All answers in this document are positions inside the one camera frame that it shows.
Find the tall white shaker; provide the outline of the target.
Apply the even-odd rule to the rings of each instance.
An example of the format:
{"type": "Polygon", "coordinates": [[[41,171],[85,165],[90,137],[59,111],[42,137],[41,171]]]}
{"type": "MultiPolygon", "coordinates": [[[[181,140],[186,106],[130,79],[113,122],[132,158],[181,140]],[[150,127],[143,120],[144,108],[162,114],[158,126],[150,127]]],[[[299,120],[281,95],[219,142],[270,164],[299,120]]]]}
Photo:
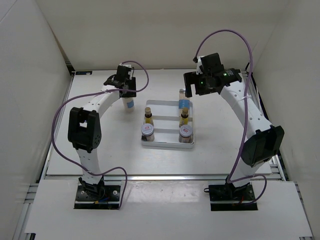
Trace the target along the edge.
{"type": "Polygon", "coordinates": [[[133,112],[135,110],[135,103],[133,97],[123,97],[122,98],[124,110],[128,113],[133,112]]]}
{"type": "Polygon", "coordinates": [[[178,108],[179,110],[183,110],[184,108],[190,108],[190,99],[186,97],[186,90],[184,88],[179,90],[178,108]]]}

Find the yellow label bottle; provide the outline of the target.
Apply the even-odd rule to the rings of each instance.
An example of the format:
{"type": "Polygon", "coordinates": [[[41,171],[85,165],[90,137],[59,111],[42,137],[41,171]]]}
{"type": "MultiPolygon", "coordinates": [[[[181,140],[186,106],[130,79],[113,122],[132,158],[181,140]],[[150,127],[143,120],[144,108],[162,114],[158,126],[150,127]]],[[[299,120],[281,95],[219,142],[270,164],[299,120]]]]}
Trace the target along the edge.
{"type": "Polygon", "coordinates": [[[183,125],[188,125],[189,121],[189,108],[183,107],[180,114],[179,127],[183,125]]]}
{"type": "Polygon", "coordinates": [[[144,109],[144,123],[154,126],[153,115],[150,107],[144,109]]]}

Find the short spice jar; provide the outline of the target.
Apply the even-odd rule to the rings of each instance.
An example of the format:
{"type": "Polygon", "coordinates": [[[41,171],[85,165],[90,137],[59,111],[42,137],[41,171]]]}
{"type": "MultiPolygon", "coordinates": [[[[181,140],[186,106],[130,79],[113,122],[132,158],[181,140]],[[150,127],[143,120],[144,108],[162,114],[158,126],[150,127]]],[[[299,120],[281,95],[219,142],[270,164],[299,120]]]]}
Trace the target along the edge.
{"type": "Polygon", "coordinates": [[[145,142],[153,142],[154,136],[154,126],[150,123],[145,123],[141,127],[141,140],[145,142]]]}
{"type": "Polygon", "coordinates": [[[191,143],[193,141],[193,128],[187,124],[182,125],[179,128],[178,140],[180,143],[191,143]]]}

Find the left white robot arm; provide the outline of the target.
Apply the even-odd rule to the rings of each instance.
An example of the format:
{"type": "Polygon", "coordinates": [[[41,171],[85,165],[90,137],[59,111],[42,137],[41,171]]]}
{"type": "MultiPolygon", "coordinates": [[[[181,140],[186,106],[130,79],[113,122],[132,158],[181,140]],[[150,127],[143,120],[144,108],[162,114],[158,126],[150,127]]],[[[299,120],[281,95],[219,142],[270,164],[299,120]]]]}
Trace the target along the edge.
{"type": "Polygon", "coordinates": [[[85,168],[79,182],[83,190],[93,199],[100,200],[105,195],[105,185],[98,160],[97,148],[102,140],[101,117],[114,102],[123,99],[124,109],[132,112],[137,96],[134,68],[130,64],[120,64],[116,74],[108,77],[101,89],[86,105],[73,107],[69,113],[68,141],[75,148],[80,164],[85,168]]]}

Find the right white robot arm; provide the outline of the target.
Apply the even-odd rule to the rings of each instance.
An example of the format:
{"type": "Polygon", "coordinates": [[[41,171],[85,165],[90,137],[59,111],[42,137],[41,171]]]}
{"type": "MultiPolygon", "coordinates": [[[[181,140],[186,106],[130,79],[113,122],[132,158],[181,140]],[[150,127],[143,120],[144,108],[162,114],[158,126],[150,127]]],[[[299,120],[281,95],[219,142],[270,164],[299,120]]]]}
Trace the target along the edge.
{"type": "Polygon", "coordinates": [[[281,146],[284,129],[274,126],[245,92],[246,83],[241,72],[226,69],[218,53],[194,58],[196,70],[183,75],[186,97],[192,97],[191,86],[199,96],[218,93],[231,107],[245,130],[245,141],[240,145],[240,157],[231,170],[224,193],[230,200],[238,199],[243,186],[250,182],[257,170],[275,156],[281,146]]]}

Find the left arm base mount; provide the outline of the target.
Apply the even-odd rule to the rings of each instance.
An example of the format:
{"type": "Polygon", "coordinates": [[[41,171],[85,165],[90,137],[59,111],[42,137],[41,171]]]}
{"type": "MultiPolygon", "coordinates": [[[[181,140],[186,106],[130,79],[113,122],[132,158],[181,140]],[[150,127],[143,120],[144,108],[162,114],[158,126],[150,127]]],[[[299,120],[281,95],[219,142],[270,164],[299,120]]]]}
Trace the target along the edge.
{"type": "Polygon", "coordinates": [[[117,210],[120,206],[120,185],[105,185],[100,196],[91,196],[83,186],[78,185],[74,209],[78,210],[117,210]]]}

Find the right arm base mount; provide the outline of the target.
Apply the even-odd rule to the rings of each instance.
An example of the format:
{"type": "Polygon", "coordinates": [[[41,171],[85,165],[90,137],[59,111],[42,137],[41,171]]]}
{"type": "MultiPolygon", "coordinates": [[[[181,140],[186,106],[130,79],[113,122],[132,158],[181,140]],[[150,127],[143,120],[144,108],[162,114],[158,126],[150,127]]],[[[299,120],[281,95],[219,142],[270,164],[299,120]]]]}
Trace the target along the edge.
{"type": "Polygon", "coordinates": [[[257,211],[253,186],[248,183],[242,187],[232,184],[211,184],[203,190],[209,194],[212,212],[257,211]]]}

